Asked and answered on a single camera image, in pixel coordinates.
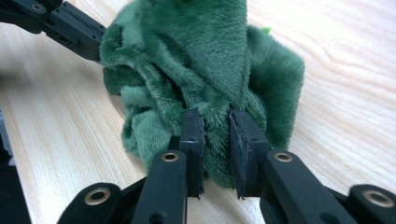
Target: light wood surface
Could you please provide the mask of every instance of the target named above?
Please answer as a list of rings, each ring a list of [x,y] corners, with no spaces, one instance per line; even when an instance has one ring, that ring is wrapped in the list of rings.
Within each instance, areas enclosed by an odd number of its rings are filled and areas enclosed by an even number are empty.
[[[108,26],[126,1],[70,1]],[[301,55],[306,72],[290,150],[326,186],[396,192],[396,2],[249,0],[248,22]],[[101,66],[44,34],[0,24],[0,106],[33,223],[55,223],[96,182],[145,175],[121,145],[123,107]],[[263,223],[257,199],[205,183],[189,223]]]

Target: green fur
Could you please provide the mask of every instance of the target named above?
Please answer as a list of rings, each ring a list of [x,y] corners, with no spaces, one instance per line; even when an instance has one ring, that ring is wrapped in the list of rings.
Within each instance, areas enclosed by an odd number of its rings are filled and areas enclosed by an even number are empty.
[[[246,110],[273,149],[287,149],[304,63],[247,25],[245,0],[135,0],[108,27],[100,53],[110,94],[127,110],[121,138],[149,170],[180,134],[186,108],[205,119],[205,170],[233,186],[231,107]]]

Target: green plush fabric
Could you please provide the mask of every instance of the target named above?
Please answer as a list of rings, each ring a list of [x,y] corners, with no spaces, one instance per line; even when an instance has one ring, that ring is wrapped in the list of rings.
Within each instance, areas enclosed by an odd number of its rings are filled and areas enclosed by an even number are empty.
[[[245,0],[135,0],[108,27],[100,54],[106,88],[126,107],[122,142],[148,170],[180,134],[186,108],[205,119],[205,171],[220,186],[233,186],[230,108],[246,110],[272,149],[288,148],[304,63],[247,25]]]

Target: green towel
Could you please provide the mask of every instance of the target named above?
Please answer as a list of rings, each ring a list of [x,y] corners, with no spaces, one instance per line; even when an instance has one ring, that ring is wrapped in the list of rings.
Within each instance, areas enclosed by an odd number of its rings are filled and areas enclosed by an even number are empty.
[[[247,111],[272,149],[288,149],[304,63],[264,30],[247,25],[245,0],[135,0],[108,27],[104,81],[121,95],[121,139],[147,170],[180,134],[186,108],[205,119],[205,171],[233,187],[230,108]]]

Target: wooden table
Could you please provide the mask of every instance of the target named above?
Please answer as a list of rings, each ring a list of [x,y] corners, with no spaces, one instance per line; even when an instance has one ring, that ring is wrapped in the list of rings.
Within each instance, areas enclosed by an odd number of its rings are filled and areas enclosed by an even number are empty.
[[[108,26],[126,1],[70,1]],[[347,193],[369,183],[396,192],[395,1],[248,1],[248,21],[305,61],[290,150],[322,183]],[[125,188],[145,175],[121,145],[120,99],[101,66],[51,39],[0,25],[0,106],[31,219],[55,223],[96,182]],[[189,223],[263,223],[257,199],[205,183]]]

